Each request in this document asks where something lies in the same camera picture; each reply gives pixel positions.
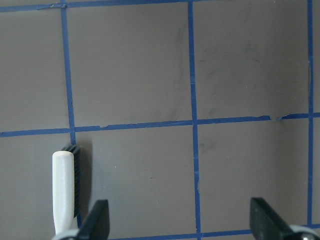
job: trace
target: grid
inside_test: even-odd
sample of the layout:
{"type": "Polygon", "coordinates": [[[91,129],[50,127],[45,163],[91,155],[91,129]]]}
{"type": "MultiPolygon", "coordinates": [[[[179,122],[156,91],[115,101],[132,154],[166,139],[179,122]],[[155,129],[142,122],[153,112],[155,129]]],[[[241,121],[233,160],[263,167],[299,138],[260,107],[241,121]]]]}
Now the grid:
{"type": "MultiPolygon", "coordinates": [[[[225,124],[239,122],[256,122],[256,121],[271,121],[269,115],[263,116],[242,116],[242,117],[225,117],[225,118],[210,118],[198,119],[197,117],[197,96],[196,96],[196,70],[195,70],[195,50],[194,50],[194,16],[193,2],[206,0],[108,0],[108,1],[88,1],[88,2],[66,2],[61,0],[59,3],[40,4],[40,5],[22,5],[22,6],[5,6],[0,7],[1,12],[18,12],[18,11],[35,11],[43,9],[60,9],[61,24],[62,24],[62,42],[64,53],[64,70],[65,83],[67,93],[67,109],[69,128],[54,128],[54,129],[34,129],[34,130],[19,130],[0,132],[0,137],[28,136],[28,135],[48,135],[48,134],[70,134],[70,142],[76,143],[76,133],[92,132],[92,131],[111,131],[125,129],[143,129],[143,128],[158,128],[158,127],[175,127],[175,126],[192,126],[193,137],[193,167],[194,167],[194,193],[195,193],[195,226],[196,232],[191,234],[175,234],[175,235],[159,235],[159,236],[144,236],[132,238],[118,238],[126,240],[175,240],[175,239],[191,239],[232,235],[250,234],[249,229],[218,231],[218,232],[202,232],[201,231],[201,212],[200,212],[200,193],[199,193],[199,141],[198,141],[198,125],[209,124],[225,124]],[[133,124],[112,124],[106,127],[100,126],[75,126],[73,98],[72,98],[72,80],[69,54],[68,40],[68,23],[67,11],[68,8],[81,7],[100,7],[100,6],[120,6],[120,5],[140,5],[140,4],[163,4],[163,3],[180,3],[188,4],[188,43],[189,43],[189,75],[190,75],[190,93],[191,93],[191,120],[180,121],[163,121],[163,122],[141,122],[133,124]]],[[[294,113],[280,117],[278,121],[292,119],[308,119],[308,183],[307,183],[307,225],[310,228],[320,228],[320,224],[312,222],[312,207],[313,207],[313,146],[314,146],[314,118],[320,118],[320,112],[314,112],[314,61],[313,61],[313,1],[307,0],[307,31],[308,31],[308,61],[309,61],[309,96],[308,96],[308,113],[294,113]]],[[[81,217],[77,218],[78,225],[82,223],[81,217]]]]}

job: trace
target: blue tape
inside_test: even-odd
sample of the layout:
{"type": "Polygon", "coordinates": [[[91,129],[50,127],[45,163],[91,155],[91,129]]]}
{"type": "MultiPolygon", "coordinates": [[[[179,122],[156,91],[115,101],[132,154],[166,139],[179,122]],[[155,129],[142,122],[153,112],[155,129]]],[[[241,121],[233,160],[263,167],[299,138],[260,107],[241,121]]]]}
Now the blue tape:
{"type": "Polygon", "coordinates": [[[16,136],[28,136],[28,135],[68,134],[68,133],[70,133],[70,129],[69,128],[5,131],[5,132],[0,132],[0,138],[16,137],[16,136]]]}
{"type": "Polygon", "coordinates": [[[191,233],[191,234],[114,238],[110,240],[178,240],[178,239],[195,239],[198,237],[211,238],[211,237],[246,235],[246,234],[251,234],[251,231],[249,229],[244,229],[244,230],[231,230],[231,231],[191,233]]]}
{"type": "Polygon", "coordinates": [[[65,72],[65,85],[66,85],[66,97],[68,106],[68,117],[70,127],[70,142],[76,144],[75,133],[75,118],[74,108],[72,100],[72,85],[71,85],[71,70],[70,70],[70,53],[69,53],[69,38],[68,38],[68,22],[67,22],[67,10],[61,8],[61,24],[62,24],[62,42],[63,42],[63,54],[64,54],[64,72],[65,72]]]}
{"type": "Polygon", "coordinates": [[[240,117],[199,119],[198,120],[198,125],[256,122],[256,121],[270,121],[270,120],[271,120],[271,117],[268,116],[268,115],[264,115],[264,116],[240,116],[240,117]]]}
{"type": "Polygon", "coordinates": [[[204,238],[208,238],[208,237],[233,236],[233,235],[245,235],[245,234],[251,234],[251,231],[249,229],[245,229],[245,230],[233,230],[233,231],[206,232],[206,233],[203,233],[202,236],[204,238]]]}
{"type": "Polygon", "coordinates": [[[107,1],[83,1],[69,2],[68,8],[83,8],[83,7],[100,7],[100,6],[121,6],[121,5],[143,5],[143,4],[168,4],[168,3],[183,3],[188,0],[107,0],[107,1]]]}
{"type": "Polygon", "coordinates": [[[163,122],[144,122],[133,124],[114,124],[105,127],[100,126],[76,126],[76,132],[92,132],[92,131],[107,131],[107,130],[123,130],[123,129],[147,129],[160,127],[174,127],[174,126],[191,126],[191,120],[182,121],[163,121],[163,122]]]}
{"type": "Polygon", "coordinates": [[[186,3],[186,2],[201,2],[208,0],[100,0],[100,1],[75,1],[52,4],[38,4],[38,5],[22,5],[22,6],[2,6],[1,12],[22,12],[35,11],[43,9],[56,8],[83,8],[83,7],[102,7],[102,6],[125,6],[125,5],[143,5],[143,4],[169,4],[169,3],[186,3]]]}
{"type": "Polygon", "coordinates": [[[307,224],[312,224],[313,208],[313,147],[314,147],[314,61],[313,61],[313,6],[312,0],[307,0],[307,28],[308,28],[308,60],[309,60],[309,106],[308,106],[308,196],[307,196],[307,224]]]}
{"type": "Polygon", "coordinates": [[[306,227],[311,228],[311,229],[320,229],[320,224],[306,225],[306,227]]]}
{"type": "Polygon", "coordinates": [[[22,6],[0,6],[0,13],[4,12],[24,12],[24,11],[36,11],[43,9],[61,9],[66,8],[66,4],[52,3],[52,4],[38,4],[38,5],[22,5],[22,6]]]}
{"type": "Polygon", "coordinates": [[[193,168],[194,168],[194,203],[195,203],[195,228],[196,233],[201,233],[201,208],[199,193],[199,141],[198,141],[198,119],[197,119],[197,93],[196,93],[196,70],[195,70],[195,44],[194,44],[194,13],[193,2],[188,3],[188,41],[189,41],[189,68],[190,68],[190,90],[192,110],[192,138],[193,138],[193,168]]]}
{"type": "Polygon", "coordinates": [[[288,114],[282,117],[279,117],[277,120],[286,120],[286,119],[307,119],[309,117],[308,113],[293,113],[293,114],[288,114]]]}

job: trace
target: gray tile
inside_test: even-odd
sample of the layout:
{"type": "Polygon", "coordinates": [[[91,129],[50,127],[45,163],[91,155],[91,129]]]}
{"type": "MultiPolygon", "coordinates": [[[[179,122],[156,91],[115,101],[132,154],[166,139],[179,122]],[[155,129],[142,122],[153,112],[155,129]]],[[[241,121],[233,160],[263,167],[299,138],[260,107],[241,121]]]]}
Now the gray tile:
{"type": "Polygon", "coordinates": [[[249,228],[250,198],[307,223],[308,120],[199,126],[201,229],[249,228]]]}
{"type": "Polygon", "coordinates": [[[320,119],[313,120],[313,195],[312,223],[320,224],[320,119]]]}
{"type": "Polygon", "coordinates": [[[320,112],[320,1],[312,1],[313,8],[313,81],[314,111],[320,112]]]}
{"type": "Polygon", "coordinates": [[[204,237],[203,240],[255,240],[252,234],[204,237]]]}
{"type": "Polygon", "coordinates": [[[69,126],[58,9],[0,14],[0,132],[69,126]]]}
{"type": "Polygon", "coordinates": [[[109,200],[111,239],[196,232],[191,126],[76,138],[85,152],[83,191],[91,193],[85,198],[90,206],[109,200]]]}
{"type": "Polygon", "coordinates": [[[0,7],[36,5],[36,4],[53,4],[59,3],[57,0],[1,0],[0,7]]]}
{"type": "Polygon", "coordinates": [[[194,3],[198,117],[308,111],[307,2],[194,3]]]}
{"type": "Polygon", "coordinates": [[[68,10],[77,126],[191,119],[187,3],[68,10]]]}
{"type": "Polygon", "coordinates": [[[1,239],[50,239],[52,153],[70,141],[68,134],[0,138],[1,239]]]}

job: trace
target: blue tape line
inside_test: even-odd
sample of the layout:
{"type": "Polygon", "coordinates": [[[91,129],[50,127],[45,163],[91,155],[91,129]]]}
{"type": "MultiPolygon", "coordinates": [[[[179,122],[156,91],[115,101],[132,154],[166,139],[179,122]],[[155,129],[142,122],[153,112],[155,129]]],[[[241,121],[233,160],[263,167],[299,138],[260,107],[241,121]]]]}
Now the blue tape line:
{"type": "Polygon", "coordinates": [[[271,117],[268,116],[268,115],[264,115],[264,116],[240,116],[240,117],[199,119],[198,120],[198,125],[256,122],[256,121],[270,121],[270,120],[271,120],[271,117]]]}
{"type": "Polygon", "coordinates": [[[92,131],[106,131],[106,130],[123,130],[123,129],[147,129],[147,128],[160,128],[160,127],[174,127],[174,126],[187,126],[192,125],[191,120],[183,121],[163,121],[163,122],[144,122],[133,124],[114,124],[105,127],[100,126],[76,126],[76,132],[92,132],[92,131]]]}
{"type": "Polygon", "coordinates": [[[0,138],[16,137],[16,136],[29,136],[29,135],[68,134],[68,133],[70,133],[69,128],[5,131],[5,132],[0,132],[0,138]]]}
{"type": "Polygon", "coordinates": [[[22,5],[22,6],[0,6],[0,13],[4,12],[24,12],[24,11],[36,11],[43,9],[61,9],[66,8],[66,4],[52,3],[52,4],[38,4],[38,5],[22,5]]]}
{"type": "Polygon", "coordinates": [[[188,41],[189,41],[189,68],[192,110],[192,137],[193,137],[193,168],[194,168],[194,203],[195,203],[195,228],[196,233],[201,233],[200,193],[199,193],[199,149],[198,149],[198,119],[197,119],[197,94],[195,70],[195,44],[194,44],[194,13],[193,2],[188,3],[188,41]]]}
{"type": "Polygon", "coordinates": [[[307,0],[307,28],[308,28],[308,60],[309,60],[309,106],[308,106],[308,197],[307,224],[312,224],[313,208],[313,146],[314,146],[314,61],[313,61],[313,6],[312,0],[307,0]]]}
{"type": "Polygon", "coordinates": [[[307,119],[309,117],[308,113],[293,113],[293,114],[288,114],[282,117],[279,117],[277,120],[286,120],[286,119],[307,119]]]}
{"type": "Polygon", "coordinates": [[[191,233],[191,234],[114,238],[114,239],[110,239],[110,240],[176,240],[176,239],[194,239],[194,238],[198,238],[198,237],[211,238],[211,237],[246,235],[246,234],[251,234],[251,231],[249,229],[244,229],[244,230],[231,230],[231,231],[191,233]]]}
{"type": "Polygon", "coordinates": [[[186,2],[202,2],[208,0],[101,0],[101,1],[82,1],[82,2],[65,2],[38,5],[22,5],[22,6],[1,6],[1,12],[23,12],[35,11],[43,9],[56,8],[83,8],[83,7],[102,7],[102,6],[125,6],[125,5],[143,5],[143,4],[170,4],[170,3],[186,3],[186,2]]]}
{"type": "Polygon", "coordinates": [[[76,144],[75,118],[74,118],[74,108],[73,108],[73,100],[72,100],[72,85],[71,85],[71,70],[70,70],[68,22],[67,22],[66,8],[61,8],[61,24],[62,24],[62,42],[63,42],[63,53],[64,53],[66,97],[67,97],[68,117],[69,117],[69,127],[70,127],[70,142],[71,144],[76,144]]]}
{"type": "Polygon", "coordinates": [[[306,225],[306,227],[311,228],[311,229],[320,229],[320,224],[306,225]]]}
{"type": "Polygon", "coordinates": [[[202,236],[204,238],[208,238],[208,237],[222,237],[222,236],[245,235],[245,234],[251,234],[251,231],[249,229],[245,229],[245,230],[233,230],[233,231],[206,232],[206,233],[203,233],[202,236]]]}
{"type": "Polygon", "coordinates": [[[121,6],[121,5],[143,5],[143,4],[168,4],[188,2],[188,0],[107,0],[107,1],[83,1],[69,2],[68,8],[121,6]]]}

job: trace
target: gray surface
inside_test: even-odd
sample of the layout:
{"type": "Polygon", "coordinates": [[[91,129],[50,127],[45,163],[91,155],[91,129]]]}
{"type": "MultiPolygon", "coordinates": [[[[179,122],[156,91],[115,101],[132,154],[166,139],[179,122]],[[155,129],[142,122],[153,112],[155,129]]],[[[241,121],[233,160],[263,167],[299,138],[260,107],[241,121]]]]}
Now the gray surface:
{"type": "MultiPolygon", "coordinates": [[[[314,0],[313,7],[313,81],[314,89],[320,89],[320,1],[314,0]]],[[[315,95],[314,111],[320,112],[320,96],[315,95]]]]}
{"type": "Polygon", "coordinates": [[[307,2],[194,3],[198,118],[308,111],[307,2]]]}
{"type": "Polygon", "coordinates": [[[0,14],[0,132],[69,126],[60,18],[0,14]]]}
{"type": "Polygon", "coordinates": [[[70,140],[68,134],[0,138],[1,239],[50,239],[53,152],[70,140]]]}
{"type": "Polygon", "coordinates": [[[187,3],[72,8],[68,27],[76,126],[191,119],[187,3]]]}
{"type": "MultiPolygon", "coordinates": [[[[320,4],[313,4],[320,111],[320,4]]],[[[308,120],[275,121],[308,112],[306,1],[193,5],[198,118],[273,119],[198,127],[201,231],[248,229],[252,196],[265,197],[288,223],[306,224],[308,120]]],[[[192,118],[187,3],[66,11],[77,126],[192,118]]],[[[0,132],[69,126],[60,13],[0,13],[0,132]]],[[[320,223],[319,126],[315,119],[314,224],[320,223]]],[[[51,154],[69,140],[67,134],[0,138],[2,239],[53,235],[51,154]]],[[[111,238],[196,232],[192,126],[82,132],[76,140],[84,149],[83,217],[96,199],[108,198],[111,238]]]]}
{"type": "Polygon", "coordinates": [[[307,224],[308,120],[199,126],[201,229],[249,228],[250,198],[307,224]]]}
{"type": "Polygon", "coordinates": [[[109,200],[111,239],[195,232],[191,126],[76,137],[92,160],[89,205],[109,200]]]}

